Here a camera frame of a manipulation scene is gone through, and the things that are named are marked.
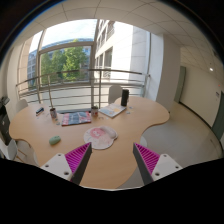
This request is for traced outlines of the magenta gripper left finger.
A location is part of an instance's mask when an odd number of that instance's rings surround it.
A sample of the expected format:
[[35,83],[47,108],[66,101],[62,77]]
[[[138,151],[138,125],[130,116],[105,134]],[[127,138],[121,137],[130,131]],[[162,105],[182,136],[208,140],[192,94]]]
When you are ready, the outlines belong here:
[[42,166],[42,169],[79,185],[91,153],[92,145],[87,143],[66,154],[57,153]]

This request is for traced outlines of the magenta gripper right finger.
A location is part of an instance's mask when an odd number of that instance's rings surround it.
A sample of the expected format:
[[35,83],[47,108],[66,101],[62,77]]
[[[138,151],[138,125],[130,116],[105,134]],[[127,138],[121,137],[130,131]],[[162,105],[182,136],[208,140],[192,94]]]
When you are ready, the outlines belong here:
[[145,185],[182,169],[168,154],[159,155],[137,143],[133,144],[133,154]]

